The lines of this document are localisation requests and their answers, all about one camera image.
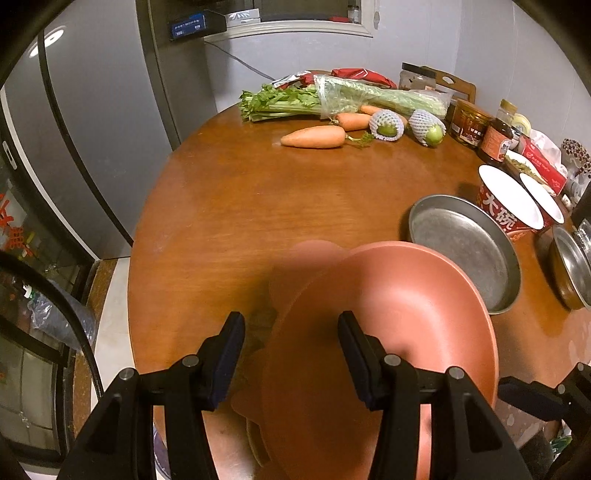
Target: wooden table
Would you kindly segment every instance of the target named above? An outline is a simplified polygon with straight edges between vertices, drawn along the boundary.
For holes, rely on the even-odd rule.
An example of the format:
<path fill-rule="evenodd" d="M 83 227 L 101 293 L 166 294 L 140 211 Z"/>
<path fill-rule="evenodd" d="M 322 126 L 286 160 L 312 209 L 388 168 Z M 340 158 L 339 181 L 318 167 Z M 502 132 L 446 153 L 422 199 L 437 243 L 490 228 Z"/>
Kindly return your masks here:
<path fill-rule="evenodd" d="M 286 133 L 316 124 L 244 124 L 233 107 L 172 154 L 144 207 L 131 257 L 129 329 L 140 373 L 195 353 L 231 310 L 247 321 L 243 353 L 260 348 L 275 319 L 269 273 L 294 244 L 325 239 L 353 248 L 401 239 L 419 198 L 476 198 L 481 162 L 449 136 L 436 149 L 408 136 L 363 150 L 279 145 Z M 533 234 L 516 241 L 521 294 L 492 321 L 501 376 L 555 386 L 577 361 L 591 360 L 591 314 L 559 302 L 539 244 Z M 502 402 L 497 413 L 518 445 L 541 426 Z M 163 432 L 160 412 L 157 424 Z M 206 428 L 220 478 L 249 477 L 255 465 L 243 419 L 223 404 L 206 416 Z"/>

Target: spice jar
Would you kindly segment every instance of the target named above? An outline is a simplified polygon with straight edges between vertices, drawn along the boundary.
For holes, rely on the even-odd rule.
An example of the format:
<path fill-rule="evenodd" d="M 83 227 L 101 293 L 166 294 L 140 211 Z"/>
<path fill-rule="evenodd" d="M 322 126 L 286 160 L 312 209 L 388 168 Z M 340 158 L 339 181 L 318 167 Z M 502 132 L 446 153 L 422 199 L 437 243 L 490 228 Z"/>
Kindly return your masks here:
<path fill-rule="evenodd" d="M 437 74 L 432 70 L 403 63 L 398 88 L 401 90 L 435 90 L 436 77 Z"/>
<path fill-rule="evenodd" d="M 513 140 L 511 123 L 516 113 L 517 107 L 503 98 L 496 118 L 487 127 L 478 148 L 478 156 L 482 161 L 490 165 L 499 165 L 503 162 Z"/>
<path fill-rule="evenodd" d="M 473 103 L 457 100 L 450 135 L 466 147 L 477 148 L 492 117 Z"/>

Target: glass door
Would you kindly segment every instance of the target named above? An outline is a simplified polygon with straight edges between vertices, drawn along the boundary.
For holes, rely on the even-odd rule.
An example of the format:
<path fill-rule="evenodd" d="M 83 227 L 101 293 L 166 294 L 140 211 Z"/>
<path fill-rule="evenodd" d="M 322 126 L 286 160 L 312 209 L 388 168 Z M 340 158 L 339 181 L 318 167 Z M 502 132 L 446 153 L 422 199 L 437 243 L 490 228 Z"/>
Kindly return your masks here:
<path fill-rule="evenodd" d="M 10 138 L 0 141 L 0 249 L 82 299 L 93 259 L 14 169 Z M 21 462 L 58 468 L 72 439 L 73 355 L 33 328 L 34 295 L 0 265 L 0 433 Z"/>

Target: power cord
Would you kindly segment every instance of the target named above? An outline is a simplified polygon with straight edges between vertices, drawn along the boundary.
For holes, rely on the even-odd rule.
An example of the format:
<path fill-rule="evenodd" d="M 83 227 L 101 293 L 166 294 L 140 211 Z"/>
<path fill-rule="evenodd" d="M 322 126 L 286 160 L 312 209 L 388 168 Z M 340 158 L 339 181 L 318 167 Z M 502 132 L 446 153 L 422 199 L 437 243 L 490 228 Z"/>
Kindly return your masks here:
<path fill-rule="evenodd" d="M 247 69 L 252 70 L 254 73 L 260 75 L 263 78 L 266 78 L 267 80 L 270 80 L 272 82 L 275 81 L 275 78 L 271 77 L 270 75 L 267 75 L 266 73 L 261 72 L 260 70 L 257 70 L 256 68 L 254 68 L 252 65 L 249 65 L 248 63 L 246 63 L 244 60 L 239 59 L 238 57 L 235 57 L 234 55 L 232 55 L 230 52 L 224 50 L 223 48 L 221 48 L 220 46 L 216 45 L 215 43 L 211 43 L 208 42 L 206 40 L 203 40 L 204 43 L 206 43 L 207 45 L 211 45 L 212 47 L 216 47 L 218 50 L 221 50 L 222 52 L 224 52 L 226 55 L 228 55 L 228 57 L 236 60 L 238 63 L 244 65 Z"/>

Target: metal bolt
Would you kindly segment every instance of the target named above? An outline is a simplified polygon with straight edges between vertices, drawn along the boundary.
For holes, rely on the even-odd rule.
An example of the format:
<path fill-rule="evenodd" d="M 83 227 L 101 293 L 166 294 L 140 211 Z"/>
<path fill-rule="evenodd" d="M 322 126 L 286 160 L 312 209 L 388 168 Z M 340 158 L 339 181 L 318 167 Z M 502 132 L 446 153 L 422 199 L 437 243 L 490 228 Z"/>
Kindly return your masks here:
<path fill-rule="evenodd" d="M 134 375 L 135 370 L 133 368 L 124 368 L 121 372 L 119 372 L 119 378 L 121 380 L 129 380 Z"/>
<path fill-rule="evenodd" d="M 199 357 L 197 355 L 187 355 L 183 358 L 183 365 L 185 367 L 194 367 L 199 364 Z"/>
<path fill-rule="evenodd" d="M 464 370 L 462 370 L 460 367 L 451 367 L 449 369 L 449 374 L 452 378 L 455 378 L 456 380 L 461 380 L 462 378 L 464 378 Z"/>
<path fill-rule="evenodd" d="M 393 353 L 386 355 L 384 357 L 384 362 L 391 367 L 397 367 L 402 363 L 402 360 L 398 355 L 394 355 Z"/>

